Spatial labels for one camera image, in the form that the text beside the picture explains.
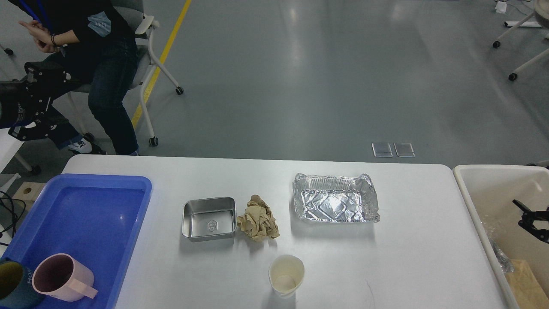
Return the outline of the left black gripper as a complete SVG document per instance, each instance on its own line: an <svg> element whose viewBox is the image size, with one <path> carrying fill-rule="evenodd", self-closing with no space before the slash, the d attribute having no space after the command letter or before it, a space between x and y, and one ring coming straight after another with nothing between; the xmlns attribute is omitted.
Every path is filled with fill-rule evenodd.
<svg viewBox="0 0 549 309"><path fill-rule="evenodd" d="M39 116L42 97L57 99L82 86L82 80L68 76L55 61L28 61L24 65L24 82L1 82L0 128L19 141L45 139L56 126L69 123L67 118Z"/></svg>

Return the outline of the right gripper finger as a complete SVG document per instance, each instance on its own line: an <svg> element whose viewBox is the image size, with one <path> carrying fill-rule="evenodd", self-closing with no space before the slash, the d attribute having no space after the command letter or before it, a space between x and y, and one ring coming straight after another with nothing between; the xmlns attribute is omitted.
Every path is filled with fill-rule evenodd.
<svg viewBox="0 0 549 309"><path fill-rule="evenodd" d="M513 199L513 204L516 205L522 212L521 219L518 225L525 231L533 235L536 239L548 244L549 243L549 231L548 229L539 229L535 227L536 221L549 221L549 208L545 211L533 211L529 209L524 203Z"/></svg>

